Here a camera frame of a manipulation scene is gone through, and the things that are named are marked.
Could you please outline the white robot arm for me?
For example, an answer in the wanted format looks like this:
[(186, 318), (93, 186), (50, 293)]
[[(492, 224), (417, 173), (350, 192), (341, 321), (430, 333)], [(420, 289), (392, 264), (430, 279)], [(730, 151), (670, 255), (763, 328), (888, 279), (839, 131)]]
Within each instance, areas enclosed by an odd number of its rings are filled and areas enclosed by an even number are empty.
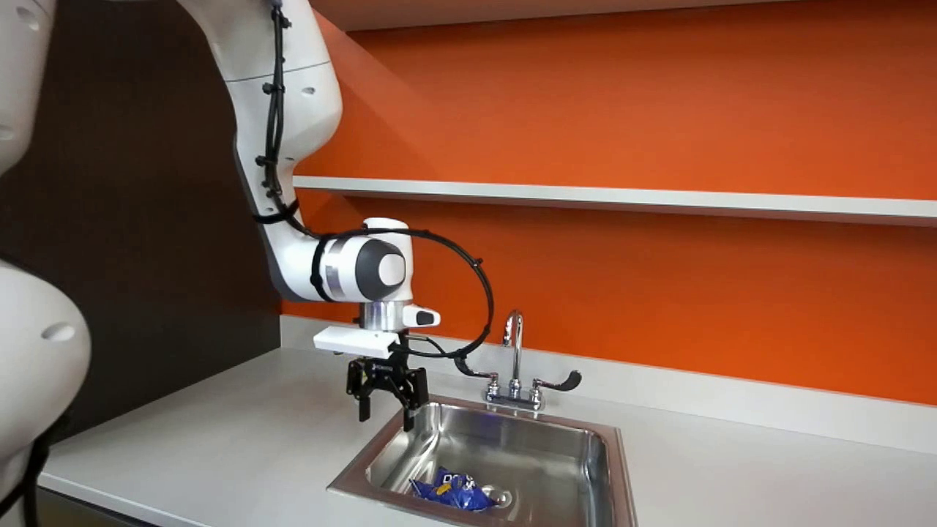
[(413, 236), (391, 217), (358, 230), (315, 235), (294, 191), (298, 161), (322, 150), (344, 116), (341, 81), (307, 0), (178, 0), (203, 30), (236, 112), (236, 154), (263, 235), (274, 281), (288, 299), (358, 303), (354, 328), (325, 328), (316, 349), (353, 355), (345, 391), (370, 418), (391, 391), (404, 426), (429, 404), (429, 375), (407, 366), (407, 330), (440, 314), (413, 302)]

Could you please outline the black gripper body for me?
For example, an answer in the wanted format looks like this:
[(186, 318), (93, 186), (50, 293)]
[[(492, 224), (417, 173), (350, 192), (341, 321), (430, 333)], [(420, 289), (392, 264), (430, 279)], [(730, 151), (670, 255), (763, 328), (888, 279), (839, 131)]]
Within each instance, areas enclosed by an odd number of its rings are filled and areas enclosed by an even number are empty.
[(383, 388), (399, 400), (410, 399), (413, 409), (420, 409), (429, 400), (429, 375), (395, 360), (353, 360), (345, 371), (345, 391), (354, 399), (358, 391), (373, 396), (376, 388)]

